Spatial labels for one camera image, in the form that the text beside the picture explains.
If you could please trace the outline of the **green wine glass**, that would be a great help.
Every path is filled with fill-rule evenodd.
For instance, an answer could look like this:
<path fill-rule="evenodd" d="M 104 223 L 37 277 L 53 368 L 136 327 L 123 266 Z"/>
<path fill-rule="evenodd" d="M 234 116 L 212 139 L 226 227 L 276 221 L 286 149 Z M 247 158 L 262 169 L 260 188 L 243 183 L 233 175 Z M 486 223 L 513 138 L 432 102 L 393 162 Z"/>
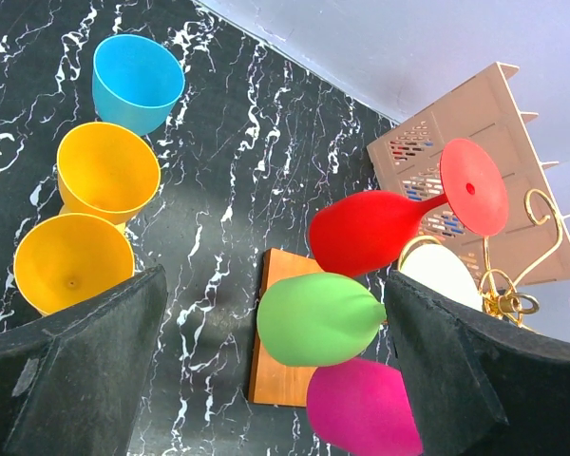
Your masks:
<path fill-rule="evenodd" d="M 364 285 L 344 275 L 320 272 L 293 277 L 287 287 L 304 301 L 308 314 L 301 322 L 310 337 L 302 344 L 303 360 L 316 367 L 332 366 L 354 358 L 374 339 L 388 320 L 385 304 Z"/>

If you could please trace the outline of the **red wine glass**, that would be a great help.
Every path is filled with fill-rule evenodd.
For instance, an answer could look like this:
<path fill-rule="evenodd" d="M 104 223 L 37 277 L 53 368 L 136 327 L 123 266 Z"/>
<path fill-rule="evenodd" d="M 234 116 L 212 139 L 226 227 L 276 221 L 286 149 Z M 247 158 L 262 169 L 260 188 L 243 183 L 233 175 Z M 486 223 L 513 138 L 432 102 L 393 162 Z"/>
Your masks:
<path fill-rule="evenodd" d="M 470 232 L 491 237 L 505 227 L 509 202 L 501 172 L 475 142 L 454 139 L 439 160 L 443 192 L 425 200 L 369 190 L 318 211 L 309 243 L 323 271 L 357 277 L 390 265 L 415 237 L 422 218 L 447 204 Z"/>

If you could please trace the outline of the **magenta wine glass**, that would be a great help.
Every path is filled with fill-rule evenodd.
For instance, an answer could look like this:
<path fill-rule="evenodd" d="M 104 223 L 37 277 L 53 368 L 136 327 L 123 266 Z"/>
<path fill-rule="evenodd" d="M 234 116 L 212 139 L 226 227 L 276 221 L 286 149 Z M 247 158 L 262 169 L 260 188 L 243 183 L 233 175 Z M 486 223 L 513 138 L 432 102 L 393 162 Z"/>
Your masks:
<path fill-rule="evenodd" d="M 423 453 L 402 374 L 385 364 L 355 357 L 317 368 L 306 410 L 319 438 L 353 455 Z"/>

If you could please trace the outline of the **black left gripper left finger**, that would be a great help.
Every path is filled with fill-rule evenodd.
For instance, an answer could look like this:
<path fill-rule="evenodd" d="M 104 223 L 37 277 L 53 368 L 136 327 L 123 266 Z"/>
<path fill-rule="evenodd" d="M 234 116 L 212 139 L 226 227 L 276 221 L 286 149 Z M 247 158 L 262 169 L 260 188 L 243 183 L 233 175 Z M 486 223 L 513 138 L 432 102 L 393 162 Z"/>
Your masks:
<path fill-rule="evenodd" d="M 166 301 L 158 265 L 0 333 L 0 455 L 125 455 Z"/>

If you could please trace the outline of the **yellow-base orange wine glass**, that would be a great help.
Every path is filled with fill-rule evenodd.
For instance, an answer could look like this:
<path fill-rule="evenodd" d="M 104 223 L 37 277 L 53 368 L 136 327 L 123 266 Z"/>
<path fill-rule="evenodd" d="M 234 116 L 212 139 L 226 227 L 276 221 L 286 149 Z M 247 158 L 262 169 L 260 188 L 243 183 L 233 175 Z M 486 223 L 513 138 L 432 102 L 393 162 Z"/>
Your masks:
<path fill-rule="evenodd" d="M 135 274 L 135 258 L 112 223 L 71 213 L 49 218 L 24 236 L 13 274 L 27 303 L 49 315 L 128 280 Z"/>

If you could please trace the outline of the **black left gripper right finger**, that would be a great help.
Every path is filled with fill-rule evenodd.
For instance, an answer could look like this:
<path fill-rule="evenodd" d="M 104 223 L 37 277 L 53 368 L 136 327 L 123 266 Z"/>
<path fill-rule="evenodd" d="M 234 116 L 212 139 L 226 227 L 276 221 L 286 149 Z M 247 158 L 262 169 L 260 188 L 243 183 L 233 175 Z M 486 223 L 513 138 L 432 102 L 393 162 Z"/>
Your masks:
<path fill-rule="evenodd" d="M 386 310 L 426 455 L 570 455 L 570 343 L 395 271 Z"/>

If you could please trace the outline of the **blue wine glass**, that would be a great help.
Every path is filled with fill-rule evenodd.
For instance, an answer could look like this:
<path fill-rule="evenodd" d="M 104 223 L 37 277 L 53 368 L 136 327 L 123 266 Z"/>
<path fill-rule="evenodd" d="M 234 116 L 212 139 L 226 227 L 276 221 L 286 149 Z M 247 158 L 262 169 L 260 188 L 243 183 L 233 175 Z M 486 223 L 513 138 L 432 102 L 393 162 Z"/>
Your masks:
<path fill-rule="evenodd" d="M 159 43 L 117 34 L 96 46 L 92 98 L 99 118 L 145 136 L 165 123 L 185 88 L 178 59 Z"/>

